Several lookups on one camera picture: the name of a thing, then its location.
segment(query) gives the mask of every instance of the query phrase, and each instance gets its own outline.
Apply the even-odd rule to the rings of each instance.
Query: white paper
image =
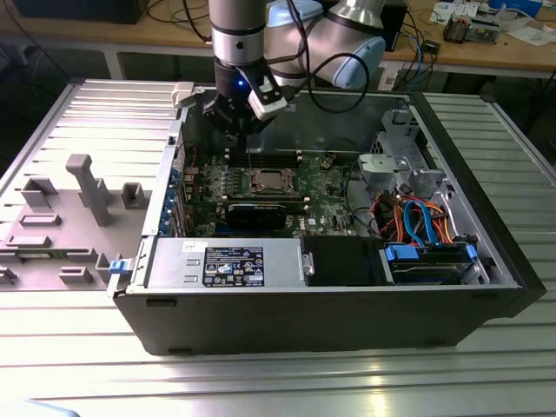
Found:
[[[431,22],[447,24],[452,13],[457,15],[468,15],[469,17],[477,16],[479,3],[444,3],[440,2],[434,5],[434,11],[431,12]]]
[[[543,32],[535,28],[525,27],[507,32],[509,36],[513,36],[520,41],[529,43],[534,46],[544,45],[545,43],[555,42],[556,34]]]

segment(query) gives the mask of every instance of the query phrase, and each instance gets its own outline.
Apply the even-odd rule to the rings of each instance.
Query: black computer case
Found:
[[[135,24],[149,0],[14,0],[23,17]]]

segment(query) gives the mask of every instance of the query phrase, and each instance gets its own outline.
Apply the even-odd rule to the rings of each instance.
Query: small box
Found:
[[[525,11],[530,17],[535,17],[542,7],[542,0],[490,0],[488,2],[493,9],[500,9],[502,4],[505,4],[507,9]]]

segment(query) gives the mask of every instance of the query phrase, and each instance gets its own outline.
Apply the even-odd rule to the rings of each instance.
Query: black plastic cover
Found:
[[[381,265],[380,240],[359,236],[303,236],[301,251],[313,257],[314,274],[305,278],[315,286],[387,285]]]

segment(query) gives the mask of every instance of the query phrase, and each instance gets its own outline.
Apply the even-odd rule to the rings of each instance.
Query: computer case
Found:
[[[384,3],[381,14],[384,30],[381,36],[386,41],[386,51],[388,52],[392,52],[396,47],[406,12],[407,4],[404,0],[387,0]]]
[[[23,17],[135,24],[149,0],[14,0]]]

